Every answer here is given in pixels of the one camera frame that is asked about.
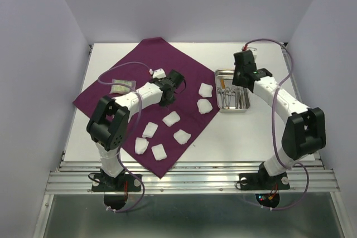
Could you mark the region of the packaged gauze bag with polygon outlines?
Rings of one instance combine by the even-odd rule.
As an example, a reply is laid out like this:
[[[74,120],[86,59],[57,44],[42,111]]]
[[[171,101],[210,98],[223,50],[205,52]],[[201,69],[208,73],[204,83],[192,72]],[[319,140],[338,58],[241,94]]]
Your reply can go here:
[[[131,91],[131,88],[136,87],[136,81],[134,80],[112,80],[110,94],[122,94],[125,95]]]

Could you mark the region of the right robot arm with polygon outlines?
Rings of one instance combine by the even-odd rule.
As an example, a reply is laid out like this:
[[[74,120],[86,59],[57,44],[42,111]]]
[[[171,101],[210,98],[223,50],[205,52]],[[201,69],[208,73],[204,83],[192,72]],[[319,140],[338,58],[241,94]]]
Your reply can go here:
[[[269,188],[301,158],[325,147],[325,114],[320,108],[310,108],[296,100],[267,69],[258,69],[250,50],[235,53],[234,61],[233,84],[264,100],[272,108],[272,114],[285,124],[281,148],[275,149],[256,174],[246,178],[247,184]]]

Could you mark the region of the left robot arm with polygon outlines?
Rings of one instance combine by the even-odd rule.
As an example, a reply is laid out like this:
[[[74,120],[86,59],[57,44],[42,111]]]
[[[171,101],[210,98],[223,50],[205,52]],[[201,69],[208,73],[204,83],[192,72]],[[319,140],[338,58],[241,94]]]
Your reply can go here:
[[[176,100],[176,90],[185,84],[185,78],[176,70],[167,76],[155,77],[139,89],[111,98],[102,97],[87,124],[86,131],[95,143],[102,166],[100,172],[89,175],[93,185],[103,191],[121,191],[128,187],[130,177],[119,161],[120,147],[128,138],[128,125],[132,116],[151,105],[168,106]]]

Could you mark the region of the steel hemostat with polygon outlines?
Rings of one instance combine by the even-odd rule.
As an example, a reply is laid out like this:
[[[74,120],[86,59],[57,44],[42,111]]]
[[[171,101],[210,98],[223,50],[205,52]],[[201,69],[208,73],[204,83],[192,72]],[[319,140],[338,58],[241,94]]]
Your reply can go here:
[[[221,108],[225,109],[226,105],[225,105],[225,92],[222,88],[217,88],[217,93],[220,96],[220,100],[221,100]]]

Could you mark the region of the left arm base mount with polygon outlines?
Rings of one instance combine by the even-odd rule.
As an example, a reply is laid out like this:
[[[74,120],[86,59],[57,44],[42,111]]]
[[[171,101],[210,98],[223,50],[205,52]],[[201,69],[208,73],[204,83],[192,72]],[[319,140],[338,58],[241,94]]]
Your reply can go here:
[[[122,173],[117,178],[93,172],[88,175],[91,191],[103,194],[103,203],[107,211],[124,213],[138,204],[142,196],[142,184],[137,178]]]

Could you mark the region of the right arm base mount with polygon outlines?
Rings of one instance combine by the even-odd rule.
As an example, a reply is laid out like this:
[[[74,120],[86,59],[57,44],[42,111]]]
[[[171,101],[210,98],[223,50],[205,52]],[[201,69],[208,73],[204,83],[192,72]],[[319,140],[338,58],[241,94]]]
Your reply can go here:
[[[258,173],[241,173],[235,188],[242,191],[257,191],[255,198],[261,206],[277,208],[280,202],[278,191],[289,190],[290,183],[286,172],[274,177],[260,176]]]

